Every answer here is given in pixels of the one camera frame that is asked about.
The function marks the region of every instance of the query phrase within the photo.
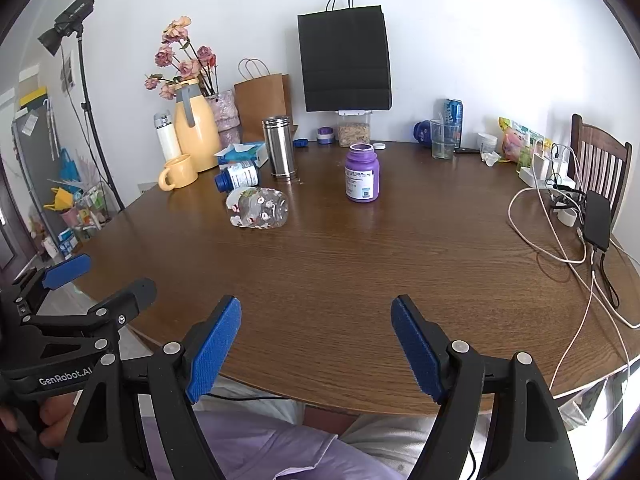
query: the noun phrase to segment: chair backrest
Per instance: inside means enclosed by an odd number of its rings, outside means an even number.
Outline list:
[[[591,189],[609,199],[611,225],[615,224],[626,179],[631,166],[631,144],[624,146],[604,130],[584,124],[582,117],[571,118],[571,147],[580,164],[583,189]],[[576,168],[571,160],[569,176],[576,180]]]

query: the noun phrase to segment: purple bottle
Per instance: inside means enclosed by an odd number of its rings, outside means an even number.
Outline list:
[[[380,193],[380,163],[371,144],[352,144],[344,161],[347,197],[373,202]]]

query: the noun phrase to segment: pink flower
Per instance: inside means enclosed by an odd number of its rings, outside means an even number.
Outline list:
[[[180,16],[178,20],[173,20],[162,31],[162,42],[173,43],[174,41],[186,40],[189,35],[186,29],[188,25],[191,25],[191,19],[188,16]]]
[[[193,70],[193,61],[191,61],[191,59],[188,59],[187,61],[181,61],[180,63],[178,63],[178,72],[180,72],[180,75],[182,76],[183,79],[190,79],[191,78],[191,72]]]
[[[202,65],[197,59],[188,59],[178,64],[178,72],[183,80],[197,77],[202,69]]]
[[[188,27],[191,25],[191,18],[189,16],[180,16],[177,20],[173,20],[169,27]]]
[[[160,97],[162,99],[173,99],[175,97],[175,88],[174,85],[168,85],[167,83],[162,83],[160,87]]]
[[[174,27],[162,34],[162,42],[173,43],[174,41],[186,40],[188,36],[189,33],[186,28]]]
[[[203,45],[198,49],[198,59],[208,61],[211,56],[213,56],[213,52],[208,46]]]
[[[209,67],[216,64],[216,55],[211,51],[208,46],[201,46],[198,49],[198,59]]]
[[[197,77],[200,73],[200,70],[202,70],[202,64],[197,59],[195,59],[193,61],[193,66],[191,67],[191,75]]]
[[[145,87],[147,90],[153,90],[158,86],[160,80],[157,77],[147,77],[145,81]]]
[[[156,65],[169,66],[174,58],[174,51],[170,45],[161,45],[156,53]]]

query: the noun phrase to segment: blue gripper pad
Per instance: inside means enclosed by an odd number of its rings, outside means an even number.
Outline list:
[[[192,404],[213,387],[222,363],[240,328],[241,306],[238,298],[225,296],[218,303],[209,319],[196,325],[198,331],[193,343],[185,350],[185,359],[190,364],[191,380],[186,388]]]
[[[440,381],[440,361],[400,298],[391,303],[391,325],[418,386],[434,402],[443,403],[447,391]]]
[[[78,254],[78,256],[47,269],[42,280],[42,286],[50,290],[56,290],[65,285],[65,283],[71,282],[89,272],[90,269],[91,257],[88,254]]]

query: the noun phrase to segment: wooden table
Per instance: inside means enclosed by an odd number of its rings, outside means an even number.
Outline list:
[[[507,206],[524,187],[515,166],[488,168],[477,155],[434,160],[417,144],[386,146],[376,152],[380,197],[366,204],[345,196],[343,148],[312,142],[297,149],[295,183],[277,184],[266,164],[262,184],[286,192],[290,208],[286,225],[268,231],[230,224],[213,182],[217,170],[173,192],[155,187],[89,241],[93,269],[77,284],[101,300],[136,278],[153,279],[158,299],[130,326],[155,344],[180,340],[223,294],[233,294],[242,326],[222,373],[346,412],[436,412],[391,327],[390,304],[399,294],[409,294],[449,338],[483,354],[530,352],[549,381],[588,292],[566,265],[539,256],[508,225]],[[552,250],[535,192],[518,199],[513,218]],[[579,259],[575,232],[559,223],[558,232]],[[588,280],[586,266],[581,272]],[[615,248],[607,273],[620,312],[640,319],[640,280]],[[620,330],[636,357],[640,335]],[[553,393],[612,373],[622,356],[594,302]]]

